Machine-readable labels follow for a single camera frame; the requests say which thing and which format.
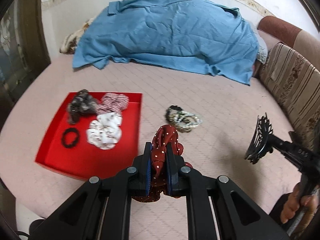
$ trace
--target red polka dot scrunchie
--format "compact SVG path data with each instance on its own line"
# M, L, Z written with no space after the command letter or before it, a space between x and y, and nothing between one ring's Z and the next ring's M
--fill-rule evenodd
M156 132L152 140L151 150L151 187L149 196L132 197L139 202L155 202L160 199L160 193L167 195L167 176L164 171L166 146L171 142L172 151L175 155L183 153L183 145L178 142L178 132L171 125L163 125Z
M121 115L121 111L128 107L129 98L123 94L106 93L97 106L97 114L115 112Z

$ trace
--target hand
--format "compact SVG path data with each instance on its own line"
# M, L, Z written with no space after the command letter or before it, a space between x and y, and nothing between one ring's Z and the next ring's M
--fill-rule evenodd
M313 218L313 215L318 207L319 200L317 194L313 196L303 196L300 203L297 200L297 195L299 194L299 183L295 185L293 192L289 194L287 202L283 206L283 210L280 214L280 220L282 223L287 223L289 219L293 218L296 211L300 208L300 205L306 206L307 212L300 222L304 228L308 226Z

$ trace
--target pink striped scrunchie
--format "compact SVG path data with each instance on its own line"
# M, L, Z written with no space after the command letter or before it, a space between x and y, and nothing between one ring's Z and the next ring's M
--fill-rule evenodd
M97 106L97 114L115 112L121 115L121 111L128 107L129 98L123 94L106 93Z

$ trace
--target white scrunchie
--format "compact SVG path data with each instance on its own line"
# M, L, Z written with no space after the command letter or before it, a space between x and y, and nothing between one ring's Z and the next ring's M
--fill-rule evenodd
M112 149L120 140L122 131L119 128L122 117L117 113L99 114L87 130L87 139L90 144L102 150Z

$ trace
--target sofa armrest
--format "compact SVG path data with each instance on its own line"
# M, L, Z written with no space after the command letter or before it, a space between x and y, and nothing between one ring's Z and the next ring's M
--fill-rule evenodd
M260 80L273 95L304 147L313 149L320 119L320 72L294 49L277 44L260 70Z
M274 16L263 17L258 24L258 30L269 33L290 48L293 48L296 37L301 31L297 26Z

